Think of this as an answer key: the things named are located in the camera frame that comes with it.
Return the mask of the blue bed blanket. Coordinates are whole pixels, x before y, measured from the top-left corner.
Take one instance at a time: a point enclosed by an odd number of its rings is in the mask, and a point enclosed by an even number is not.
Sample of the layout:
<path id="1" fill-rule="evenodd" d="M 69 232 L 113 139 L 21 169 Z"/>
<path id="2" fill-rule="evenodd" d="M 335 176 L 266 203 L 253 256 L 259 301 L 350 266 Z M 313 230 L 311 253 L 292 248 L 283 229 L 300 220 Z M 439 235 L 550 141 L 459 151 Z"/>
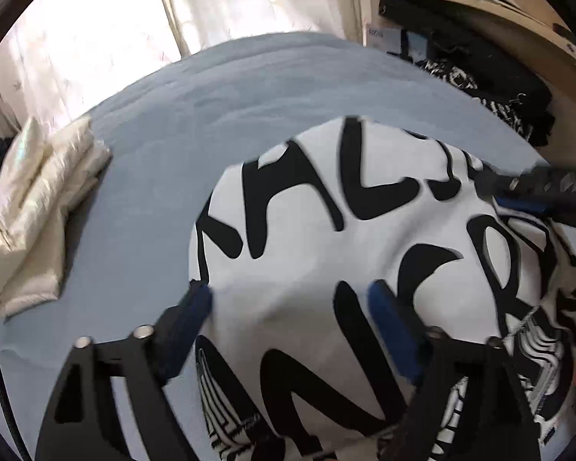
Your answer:
<path id="1" fill-rule="evenodd" d="M 225 168 L 356 114 L 440 139 L 509 173 L 540 161 L 456 88 L 397 57 L 319 33 L 212 47 L 91 110 L 113 157 L 68 220 L 61 298 L 0 322 L 1 368 L 29 449 L 76 338 L 123 338 L 185 295 L 191 229 Z"/>

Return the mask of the white floral curtain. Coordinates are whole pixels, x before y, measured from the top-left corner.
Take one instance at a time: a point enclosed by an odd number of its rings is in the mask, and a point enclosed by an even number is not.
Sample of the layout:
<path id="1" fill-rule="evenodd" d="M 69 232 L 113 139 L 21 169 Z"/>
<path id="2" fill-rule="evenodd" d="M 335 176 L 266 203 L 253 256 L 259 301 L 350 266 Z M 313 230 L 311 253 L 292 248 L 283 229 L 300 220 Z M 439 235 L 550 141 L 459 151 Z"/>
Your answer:
<path id="1" fill-rule="evenodd" d="M 223 42 L 313 31 L 361 42 L 370 0 L 33 0 L 0 42 L 0 138 L 57 130 Z"/>

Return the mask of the folded cream puffer jacket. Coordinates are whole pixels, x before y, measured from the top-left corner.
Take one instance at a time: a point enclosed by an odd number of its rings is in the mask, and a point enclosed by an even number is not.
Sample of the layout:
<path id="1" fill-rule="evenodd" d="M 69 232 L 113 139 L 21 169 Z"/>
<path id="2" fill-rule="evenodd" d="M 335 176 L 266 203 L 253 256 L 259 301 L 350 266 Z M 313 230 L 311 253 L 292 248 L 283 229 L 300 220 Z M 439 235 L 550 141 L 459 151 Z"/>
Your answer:
<path id="1" fill-rule="evenodd" d="M 34 118 L 0 170 L 0 318 L 60 297 L 65 225 L 111 158 L 83 116 L 48 134 Z"/>

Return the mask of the black white graffiti print jacket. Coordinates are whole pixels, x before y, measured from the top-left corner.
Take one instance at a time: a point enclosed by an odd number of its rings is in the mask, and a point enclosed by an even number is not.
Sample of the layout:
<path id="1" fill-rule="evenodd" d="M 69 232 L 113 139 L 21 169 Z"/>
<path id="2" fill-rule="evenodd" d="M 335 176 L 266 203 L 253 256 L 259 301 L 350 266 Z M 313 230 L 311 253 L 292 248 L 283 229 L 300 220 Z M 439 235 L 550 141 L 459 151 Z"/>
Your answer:
<path id="1" fill-rule="evenodd" d="M 415 385 L 375 286 L 427 326 L 500 338 L 540 456 L 576 437 L 576 250 L 481 198 L 483 163 L 346 117 L 228 167 L 197 217 L 189 274 L 213 309 L 195 343 L 222 460 L 377 460 Z"/>

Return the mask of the black white patterned hanging garment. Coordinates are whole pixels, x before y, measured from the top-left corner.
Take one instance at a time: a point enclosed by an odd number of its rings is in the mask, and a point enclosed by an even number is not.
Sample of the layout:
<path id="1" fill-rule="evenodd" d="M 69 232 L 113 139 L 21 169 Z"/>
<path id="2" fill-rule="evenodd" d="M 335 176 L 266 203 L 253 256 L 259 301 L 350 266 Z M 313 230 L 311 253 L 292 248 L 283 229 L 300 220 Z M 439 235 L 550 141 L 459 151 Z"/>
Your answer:
<path id="1" fill-rule="evenodd" d="M 548 111 L 547 104 L 534 104 L 527 94 L 512 93 L 505 86 L 486 85 L 447 60 L 426 58 L 415 64 L 424 72 L 477 100 L 533 147 L 548 145 L 556 118 Z"/>

